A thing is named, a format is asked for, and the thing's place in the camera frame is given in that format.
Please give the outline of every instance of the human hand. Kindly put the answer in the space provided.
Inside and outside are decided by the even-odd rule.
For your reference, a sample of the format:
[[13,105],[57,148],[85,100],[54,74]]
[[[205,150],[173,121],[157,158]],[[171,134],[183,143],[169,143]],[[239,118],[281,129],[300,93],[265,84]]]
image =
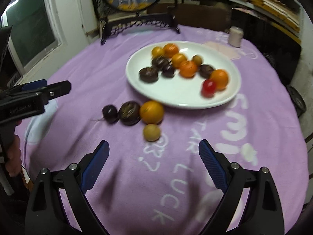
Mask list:
[[9,161],[5,164],[5,168],[10,177],[16,177],[22,168],[20,138],[17,135],[14,135],[14,141],[7,151],[7,158]]

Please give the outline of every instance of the metal bolt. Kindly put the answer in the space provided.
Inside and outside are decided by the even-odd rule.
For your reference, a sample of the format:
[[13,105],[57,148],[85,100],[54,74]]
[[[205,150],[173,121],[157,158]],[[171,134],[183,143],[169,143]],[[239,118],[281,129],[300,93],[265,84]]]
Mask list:
[[47,168],[43,168],[43,169],[40,170],[40,173],[41,173],[42,175],[46,174],[47,172],[48,172],[48,169],[47,169]]
[[75,170],[75,169],[77,169],[77,164],[70,164],[70,165],[69,165],[69,169],[70,169],[70,170]]
[[233,168],[233,169],[239,169],[240,165],[238,163],[231,163],[230,166]]
[[262,171],[263,173],[269,173],[270,170],[267,167],[262,167]]

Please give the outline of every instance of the window frame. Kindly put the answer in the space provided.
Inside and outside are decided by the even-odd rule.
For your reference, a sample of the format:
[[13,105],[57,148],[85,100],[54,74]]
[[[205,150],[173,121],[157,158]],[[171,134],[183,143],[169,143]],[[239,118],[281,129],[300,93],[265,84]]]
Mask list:
[[[48,45],[46,48],[44,48],[41,52],[39,52],[36,56],[34,56],[26,65],[23,67],[20,58],[18,57],[18,54],[16,52],[14,43],[12,41],[11,36],[9,37],[8,42],[8,50],[10,52],[10,55],[12,56],[13,62],[15,63],[15,66],[18,70],[18,72],[21,74],[21,76],[28,73],[40,60],[42,60],[44,57],[46,57],[51,51],[56,49],[61,43],[62,43],[62,35],[60,32],[60,28],[57,24],[57,19],[53,15],[53,0],[43,0],[43,3],[46,8],[46,14],[48,17],[48,21],[50,23],[50,28],[53,32],[55,41]],[[3,26],[8,26],[7,23],[7,13],[6,11],[1,17]]]

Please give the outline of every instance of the table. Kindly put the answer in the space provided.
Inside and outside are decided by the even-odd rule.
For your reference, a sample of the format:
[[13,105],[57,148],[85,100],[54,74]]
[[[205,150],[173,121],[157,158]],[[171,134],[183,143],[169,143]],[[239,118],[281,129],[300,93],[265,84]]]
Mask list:
[[[106,140],[110,156],[86,197],[108,232],[194,235],[223,195],[198,154],[198,143],[205,138],[230,162],[245,169],[270,169],[288,231],[303,206],[308,169],[306,145],[287,90],[247,40],[235,49],[227,44],[226,33],[180,28],[181,34],[172,30],[120,34],[104,46],[93,43],[67,62],[49,83],[69,80],[71,93],[17,127],[23,164],[35,180],[41,168],[65,169]],[[144,141],[141,122],[127,127],[103,121],[101,110],[107,104],[147,101],[127,83],[129,57],[146,45],[172,40],[205,43],[232,59],[242,76],[236,98],[207,110],[165,107],[162,137],[156,143]],[[238,224],[247,195],[245,189],[230,228]],[[69,220],[77,227],[64,192],[62,197]]]

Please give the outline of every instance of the white candle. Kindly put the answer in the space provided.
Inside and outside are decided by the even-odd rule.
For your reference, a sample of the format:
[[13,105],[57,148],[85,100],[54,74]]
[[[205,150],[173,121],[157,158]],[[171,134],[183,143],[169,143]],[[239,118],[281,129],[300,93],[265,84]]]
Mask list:
[[235,48],[241,47],[241,40],[244,37],[244,32],[241,28],[232,26],[229,31],[228,43]]

